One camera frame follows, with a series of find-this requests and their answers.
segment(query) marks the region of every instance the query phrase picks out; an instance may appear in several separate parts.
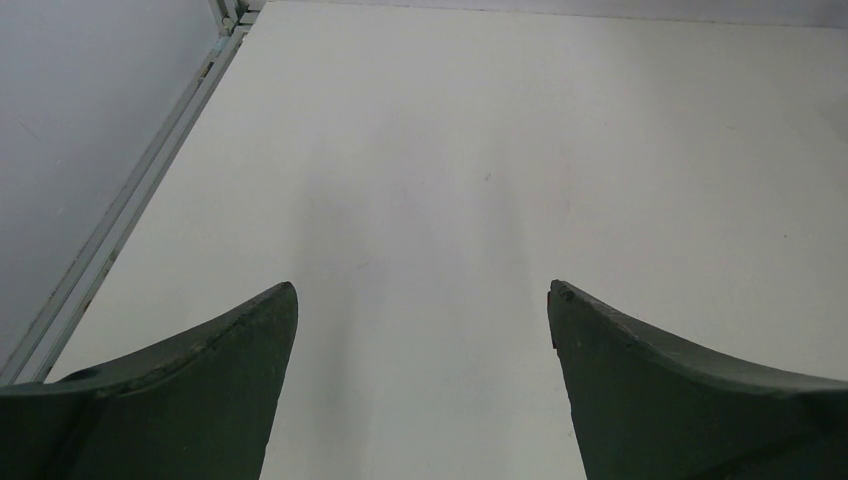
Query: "scuff mark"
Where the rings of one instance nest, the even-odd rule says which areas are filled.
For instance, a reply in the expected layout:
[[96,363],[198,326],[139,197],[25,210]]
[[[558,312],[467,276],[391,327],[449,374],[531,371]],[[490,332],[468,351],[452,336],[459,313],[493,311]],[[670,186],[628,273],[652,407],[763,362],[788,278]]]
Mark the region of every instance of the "scuff mark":
[[20,118],[15,118],[15,121],[16,121],[16,122],[18,122],[18,125],[20,125],[20,126],[21,126],[21,128],[23,128],[24,130],[26,130],[26,131],[27,131],[27,133],[29,133],[30,135],[32,135],[32,138],[34,138],[34,139],[36,139],[37,141],[41,142],[41,138],[40,138],[38,135],[36,135],[36,134],[35,134],[35,132],[33,132],[32,130],[30,130],[30,129],[29,129],[29,127],[27,127],[27,125],[26,125],[23,121],[21,121],[21,119],[20,119]]

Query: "white surface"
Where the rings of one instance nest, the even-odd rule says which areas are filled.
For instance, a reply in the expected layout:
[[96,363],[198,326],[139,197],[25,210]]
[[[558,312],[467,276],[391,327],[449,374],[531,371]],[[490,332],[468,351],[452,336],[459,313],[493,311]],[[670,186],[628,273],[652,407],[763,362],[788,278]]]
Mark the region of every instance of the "white surface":
[[[749,25],[848,27],[845,0],[301,0]],[[251,1],[251,6],[264,4]]]
[[218,39],[208,0],[3,0],[0,369]]
[[51,378],[291,280],[263,478],[319,480],[581,478],[557,277],[848,378],[846,37],[268,4]]

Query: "gray wall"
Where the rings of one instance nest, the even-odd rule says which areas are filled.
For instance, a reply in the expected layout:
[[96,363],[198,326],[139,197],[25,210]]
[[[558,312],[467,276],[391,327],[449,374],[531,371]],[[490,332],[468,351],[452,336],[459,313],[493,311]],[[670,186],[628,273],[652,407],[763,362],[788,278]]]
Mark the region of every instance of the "gray wall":
[[4,0],[0,366],[218,38],[208,0]]
[[[848,27],[848,0],[307,0],[764,25]],[[251,1],[251,4],[263,3]]]

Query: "wall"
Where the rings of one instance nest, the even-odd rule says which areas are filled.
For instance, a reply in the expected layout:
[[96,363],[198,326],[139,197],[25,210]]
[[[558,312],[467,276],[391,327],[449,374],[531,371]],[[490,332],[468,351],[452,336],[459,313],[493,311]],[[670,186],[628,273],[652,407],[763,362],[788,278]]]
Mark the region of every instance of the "wall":
[[693,20],[760,25],[848,27],[844,0],[307,0],[589,17]]
[[208,0],[7,0],[0,367],[218,38]]

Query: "floor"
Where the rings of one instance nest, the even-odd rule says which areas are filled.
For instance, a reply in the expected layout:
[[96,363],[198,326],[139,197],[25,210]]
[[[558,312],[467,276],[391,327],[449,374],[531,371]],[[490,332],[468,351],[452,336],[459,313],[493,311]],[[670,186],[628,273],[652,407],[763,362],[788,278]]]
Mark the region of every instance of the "floor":
[[562,278],[848,379],[848,32],[269,3],[51,373],[279,281],[263,479],[584,478]]

